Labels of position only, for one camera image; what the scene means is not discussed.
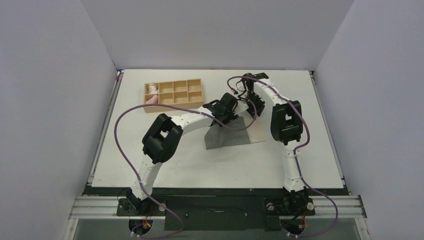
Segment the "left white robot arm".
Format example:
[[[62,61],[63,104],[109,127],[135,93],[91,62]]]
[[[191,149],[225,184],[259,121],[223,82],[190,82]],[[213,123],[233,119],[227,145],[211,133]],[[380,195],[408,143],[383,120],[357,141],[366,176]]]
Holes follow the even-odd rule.
[[[125,192],[129,208],[136,215],[143,215],[149,209],[148,196],[152,194],[153,184],[163,163],[175,154],[183,135],[192,131],[212,127],[219,123],[227,124],[238,115],[235,109],[238,100],[229,93],[221,99],[206,103],[188,113],[168,116],[159,114],[142,138],[143,160],[136,174],[136,180]]]

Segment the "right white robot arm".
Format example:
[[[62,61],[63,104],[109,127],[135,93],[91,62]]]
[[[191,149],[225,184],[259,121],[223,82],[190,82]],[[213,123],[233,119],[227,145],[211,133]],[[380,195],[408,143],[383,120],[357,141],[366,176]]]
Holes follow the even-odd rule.
[[[298,149],[292,141],[300,142],[304,131],[302,107],[299,101],[291,101],[271,83],[265,73],[246,73],[241,79],[244,87],[240,99],[247,105],[247,112],[252,117],[259,117],[265,104],[271,108],[270,133],[272,138],[283,144],[284,197],[282,208],[290,215],[302,213],[308,204],[305,184],[302,180],[300,164],[297,159]]]

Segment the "wooden compartment tray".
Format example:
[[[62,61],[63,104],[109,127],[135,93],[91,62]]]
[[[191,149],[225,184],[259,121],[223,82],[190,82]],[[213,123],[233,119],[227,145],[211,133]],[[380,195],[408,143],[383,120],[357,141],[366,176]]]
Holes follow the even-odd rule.
[[[158,87],[159,100],[155,106],[144,108],[146,113],[161,113],[170,111],[162,105],[175,106],[183,109],[197,109],[205,104],[202,80],[200,78],[184,79],[163,82],[149,82],[144,84],[143,103],[154,94],[148,94],[148,84],[155,83]]]

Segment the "grey beige underwear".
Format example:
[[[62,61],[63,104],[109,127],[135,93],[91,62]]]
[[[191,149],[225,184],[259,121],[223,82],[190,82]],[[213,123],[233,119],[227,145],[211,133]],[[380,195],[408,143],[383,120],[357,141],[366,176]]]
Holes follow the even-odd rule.
[[[214,125],[206,132],[204,144],[206,150],[250,145],[265,142],[262,122],[257,118],[253,124],[244,130],[233,131],[220,125]]]

